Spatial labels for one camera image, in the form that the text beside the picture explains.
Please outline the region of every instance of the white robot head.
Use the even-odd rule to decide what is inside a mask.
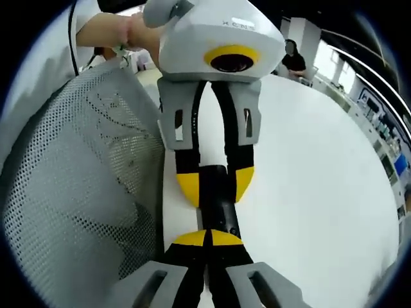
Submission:
[[[159,63],[170,80],[252,82],[285,55],[281,32],[247,0],[148,0],[144,21],[168,22]]]

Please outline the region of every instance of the yellow ring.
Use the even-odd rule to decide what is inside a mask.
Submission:
[[[243,55],[249,57],[254,64],[258,62],[260,54],[258,51],[243,45],[228,45],[221,46],[208,51],[204,55],[204,61],[211,66],[211,61],[213,61],[218,56],[223,55]]]

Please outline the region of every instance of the camera lens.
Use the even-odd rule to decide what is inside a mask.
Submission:
[[[237,73],[245,71],[254,65],[254,61],[245,55],[221,55],[214,58],[211,67],[225,73]]]

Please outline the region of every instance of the white tabletop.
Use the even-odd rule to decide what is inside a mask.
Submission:
[[[237,204],[243,242],[293,283],[313,308],[356,308],[396,259],[396,202],[377,154],[354,121],[326,95],[267,76],[255,174]],[[208,85],[200,104],[202,165],[224,164],[223,121]],[[167,151],[164,245],[198,230],[197,211],[175,178]],[[206,290],[199,307],[213,307]]]

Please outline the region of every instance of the gray mesh fabric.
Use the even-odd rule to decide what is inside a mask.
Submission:
[[[1,175],[3,227],[50,307],[98,307],[162,252],[158,116],[114,60],[65,85],[15,143]]]

